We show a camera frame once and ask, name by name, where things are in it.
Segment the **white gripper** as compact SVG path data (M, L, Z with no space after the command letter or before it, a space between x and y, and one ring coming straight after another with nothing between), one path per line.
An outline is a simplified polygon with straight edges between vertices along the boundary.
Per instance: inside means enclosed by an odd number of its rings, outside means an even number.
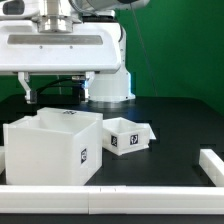
M39 33L31 21L0 22L0 71L19 72L28 104L36 103L30 73L85 72L80 75L80 100L88 98L95 73L116 72L121 66L117 23L75 24L72 33Z

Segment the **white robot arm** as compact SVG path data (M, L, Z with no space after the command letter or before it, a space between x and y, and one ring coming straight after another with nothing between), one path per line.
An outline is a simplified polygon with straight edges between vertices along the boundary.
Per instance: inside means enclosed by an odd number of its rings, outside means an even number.
M150 0L0 0L0 75L17 75L25 99L37 101L31 75L65 75L87 83L89 100L130 101L126 32L117 10Z

